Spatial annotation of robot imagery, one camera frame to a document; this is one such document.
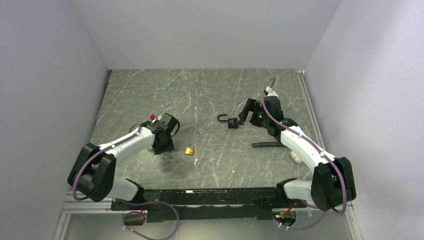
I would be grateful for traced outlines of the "brass padlock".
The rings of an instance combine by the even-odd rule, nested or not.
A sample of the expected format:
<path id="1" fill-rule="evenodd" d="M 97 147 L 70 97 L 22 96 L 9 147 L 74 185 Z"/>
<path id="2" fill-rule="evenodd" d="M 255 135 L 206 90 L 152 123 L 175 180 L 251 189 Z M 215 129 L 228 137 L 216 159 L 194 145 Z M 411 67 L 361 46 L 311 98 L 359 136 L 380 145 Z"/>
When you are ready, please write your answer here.
<path id="1" fill-rule="evenodd" d="M 188 156 L 193 156 L 195 152 L 195 144 L 189 143 L 185 148 L 184 154 Z"/>

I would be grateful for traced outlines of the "black foam tube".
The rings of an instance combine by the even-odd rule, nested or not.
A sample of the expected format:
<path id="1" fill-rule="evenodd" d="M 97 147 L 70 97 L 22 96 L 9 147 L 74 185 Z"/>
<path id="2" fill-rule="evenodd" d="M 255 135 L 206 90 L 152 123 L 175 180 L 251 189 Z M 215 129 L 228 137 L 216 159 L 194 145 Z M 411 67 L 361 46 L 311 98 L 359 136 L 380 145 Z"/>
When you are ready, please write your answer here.
<path id="1" fill-rule="evenodd" d="M 254 142 L 251 144 L 253 148 L 277 148 L 285 147 L 281 142 Z"/>

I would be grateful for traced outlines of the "black padlock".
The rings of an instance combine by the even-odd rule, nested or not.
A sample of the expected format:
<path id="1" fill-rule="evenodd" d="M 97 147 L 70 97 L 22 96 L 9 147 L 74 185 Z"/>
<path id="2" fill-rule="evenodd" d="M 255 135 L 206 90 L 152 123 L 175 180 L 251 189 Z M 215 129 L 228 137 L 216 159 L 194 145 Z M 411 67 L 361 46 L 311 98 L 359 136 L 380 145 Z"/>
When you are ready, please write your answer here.
<path id="1" fill-rule="evenodd" d="M 232 118 L 224 119 L 224 117 L 227 117 L 227 116 L 228 116 L 227 114 L 219 114 L 216 119 L 221 123 L 227 123 L 228 129 L 237 129 L 239 127 L 238 118 L 232 117 Z"/>

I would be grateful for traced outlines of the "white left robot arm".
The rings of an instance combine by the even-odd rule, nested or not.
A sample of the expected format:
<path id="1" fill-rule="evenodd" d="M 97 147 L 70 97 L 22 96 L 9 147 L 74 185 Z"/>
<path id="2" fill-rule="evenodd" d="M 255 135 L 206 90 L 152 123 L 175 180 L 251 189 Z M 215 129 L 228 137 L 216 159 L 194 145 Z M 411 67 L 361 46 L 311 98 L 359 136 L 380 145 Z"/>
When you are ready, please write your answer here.
<path id="1" fill-rule="evenodd" d="M 73 198 L 93 202 L 111 198 L 131 210 L 139 209 L 145 202 L 144 188 L 130 179 L 116 177 L 117 165 L 146 149 L 155 156 L 172 152 L 173 136 L 180 127 L 180 122 L 171 114 L 151 115 L 148 121 L 134 124 L 127 134 L 109 143 L 87 143 L 67 178 Z"/>

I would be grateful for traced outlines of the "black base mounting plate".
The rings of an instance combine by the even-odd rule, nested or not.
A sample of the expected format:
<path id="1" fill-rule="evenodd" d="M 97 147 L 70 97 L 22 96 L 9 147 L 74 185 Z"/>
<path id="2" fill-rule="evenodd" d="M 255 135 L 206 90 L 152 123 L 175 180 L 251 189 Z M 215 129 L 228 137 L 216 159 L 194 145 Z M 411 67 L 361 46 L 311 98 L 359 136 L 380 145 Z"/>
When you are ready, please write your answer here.
<path id="1" fill-rule="evenodd" d="M 145 189 L 129 204 L 115 200 L 113 211 L 146 211 L 149 223 L 175 220 L 243 219 L 272 220 L 289 208 L 304 208 L 276 187 Z"/>

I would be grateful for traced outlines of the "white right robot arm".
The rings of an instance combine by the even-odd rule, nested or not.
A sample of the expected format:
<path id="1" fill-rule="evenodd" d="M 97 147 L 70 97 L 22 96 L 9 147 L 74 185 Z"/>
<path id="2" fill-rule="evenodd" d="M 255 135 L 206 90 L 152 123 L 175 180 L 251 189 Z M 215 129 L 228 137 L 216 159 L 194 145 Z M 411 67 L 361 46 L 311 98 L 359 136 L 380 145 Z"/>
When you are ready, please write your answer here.
<path id="1" fill-rule="evenodd" d="M 277 184 L 275 200 L 289 207 L 295 200 L 311 202 L 319 210 L 342 214 L 347 203 L 356 198 L 356 188 L 351 162 L 346 157 L 336 157 L 318 146 L 299 125 L 285 118 L 277 96 L 265 96 L 262 101 L 249 98 L 238 115 L 244 122 L 264 128 L 278 143 L 294 152 L 312 172 L 309 181 L 290 178 Z"/>

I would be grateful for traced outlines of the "white pipe elbow right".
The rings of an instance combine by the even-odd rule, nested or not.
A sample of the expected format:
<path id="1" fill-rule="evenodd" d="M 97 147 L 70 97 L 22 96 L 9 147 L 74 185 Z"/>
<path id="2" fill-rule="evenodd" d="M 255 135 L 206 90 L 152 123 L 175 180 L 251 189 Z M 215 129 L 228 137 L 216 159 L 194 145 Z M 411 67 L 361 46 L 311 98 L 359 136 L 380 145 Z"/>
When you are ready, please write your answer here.
<path id="1" fill-rule="evenodd" d="M 303 162 L 303 160 L 294 151 L 290 152 L 290 156 L 296 163 L 302 163 Z"/>

